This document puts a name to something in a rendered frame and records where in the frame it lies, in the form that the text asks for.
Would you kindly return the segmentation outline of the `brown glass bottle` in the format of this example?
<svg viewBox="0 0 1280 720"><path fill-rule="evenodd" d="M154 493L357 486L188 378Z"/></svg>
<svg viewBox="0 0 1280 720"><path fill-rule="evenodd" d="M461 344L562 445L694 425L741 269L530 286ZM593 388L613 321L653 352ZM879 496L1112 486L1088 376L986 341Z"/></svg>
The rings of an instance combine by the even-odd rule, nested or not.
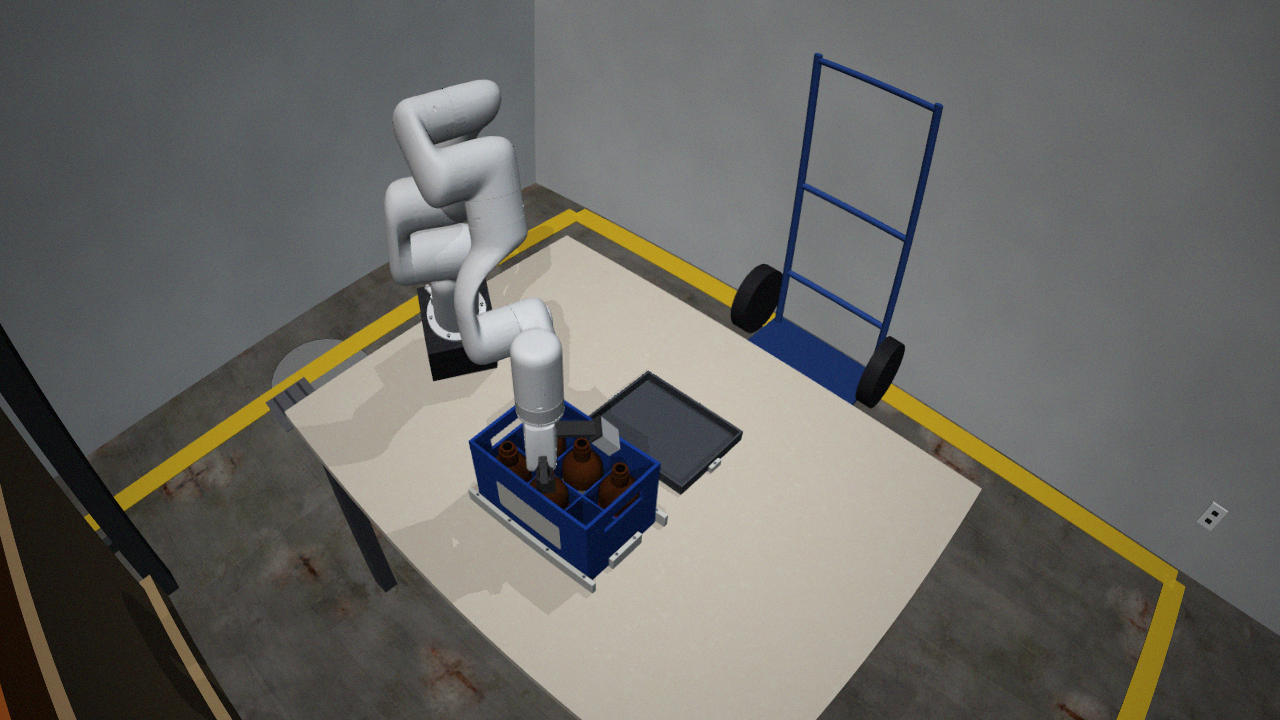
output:
<svg viewBox="0 0 1280 720"><path fill-rule="evenodd" d="M518 475L527 483L529 480L532 480L532 471L527 470L526 459L524 457L522 454L518 454L518 448L513 442L511 441L502 442L498 451L499 455L497 456L497 460L499 460L503 465L506 465L506 468L509 468L511 471L515 471L516 475Z"/></svg>
<svg viewBox="0 0 1280 720"><path fill-rule="evenodd" d="M602 477L604 477L602 457L591 450L589 439L575 439L573 450L564 456L562 462L562 479L573 489L584 493Z"/></svg>

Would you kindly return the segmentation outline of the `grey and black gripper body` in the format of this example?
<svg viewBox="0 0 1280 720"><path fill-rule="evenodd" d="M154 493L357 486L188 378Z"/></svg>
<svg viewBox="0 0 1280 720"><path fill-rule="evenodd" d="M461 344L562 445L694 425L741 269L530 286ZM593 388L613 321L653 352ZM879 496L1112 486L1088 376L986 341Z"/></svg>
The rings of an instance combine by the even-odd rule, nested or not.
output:
<svg viewBox="0 0 1280 720"><path fill-rule="evenodd" d="M517 413L516 413L517 414ZM563 416L564 411L561 414ZM517 414L518 416L518 414ZM539 456L547 456L548 464L553 471L557 465L557 421L547 424L531 424L524 421L520 416L518 419L524 421L524 445L526 454L526 466L529 471L535 471L539 462Z"/></svg>

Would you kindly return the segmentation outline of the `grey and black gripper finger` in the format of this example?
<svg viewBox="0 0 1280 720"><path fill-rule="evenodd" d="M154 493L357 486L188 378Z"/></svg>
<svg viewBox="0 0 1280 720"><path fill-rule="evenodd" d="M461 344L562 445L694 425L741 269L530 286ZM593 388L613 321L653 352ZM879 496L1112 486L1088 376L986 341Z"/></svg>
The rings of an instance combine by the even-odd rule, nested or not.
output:
<svg viewBox="0 0 1280 720"><path fill-rule="evenodd" d="M540 469L540 475L539 475L539 469ZM549 469L550 474L548 474L547 469ZM550 469L549 464L547 462L547 456L539 456L535 480L538 480L536 489L540 491L541 493L556 493L556 477L553 477L553 469Z"/></svg>

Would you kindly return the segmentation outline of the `dark blue crate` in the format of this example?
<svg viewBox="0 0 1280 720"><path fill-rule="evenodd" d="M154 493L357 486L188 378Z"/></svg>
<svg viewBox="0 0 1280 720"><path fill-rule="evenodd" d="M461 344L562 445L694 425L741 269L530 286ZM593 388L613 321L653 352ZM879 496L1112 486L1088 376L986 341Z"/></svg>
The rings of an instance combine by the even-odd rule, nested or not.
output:
<svg viewBox="0 0 1280 720"><path fill-rule="evenodd" d="M511 416L492 438L517 418L517 414ZM506 439L518 446L518 454L525 457L524 423L497 445L492 446L492 438L485 450L483 448L475 469L479 493L590 579L609 566L611 556L637 530L644 533L655 523L660 462L626 439L620 437L620 450L608 456L596 448L588 437L591 450L602 457L604 477L581 495L562 479L564 456L573 450L575 439L579 439L564 438L566 450L568 450L557 457L554 470L556 477L564 482L570 492L571 505L563 510L532 486L529 486L531 480L527 483L497 460L498 448ZM602 509L598 506L598 489L602 480L611 474L614 462L625 462L628 466L628 474L636 482L607 509ZM614 518L614 514L637 493L639 498L618 518Z"/></svg>

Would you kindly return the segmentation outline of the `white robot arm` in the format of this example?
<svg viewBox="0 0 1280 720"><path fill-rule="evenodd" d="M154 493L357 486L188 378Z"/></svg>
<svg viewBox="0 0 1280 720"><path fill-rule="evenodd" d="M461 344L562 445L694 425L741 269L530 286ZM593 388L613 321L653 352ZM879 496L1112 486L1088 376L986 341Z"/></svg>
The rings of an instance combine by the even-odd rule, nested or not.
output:
<svg viewBox="0 0 1280 720"><path fill-rule="evenodd" d="M531 297L486 311L477 291L529 234L513 145L499 136L477 138L499 109L500 88L490 79L396 106L393 131L412 176L387 188L388 258L397 284L434 281L425 290L436 336L462 341L477 365L509 357L516 413L541 425L564 411L562 345L550 309Z"/></svg>

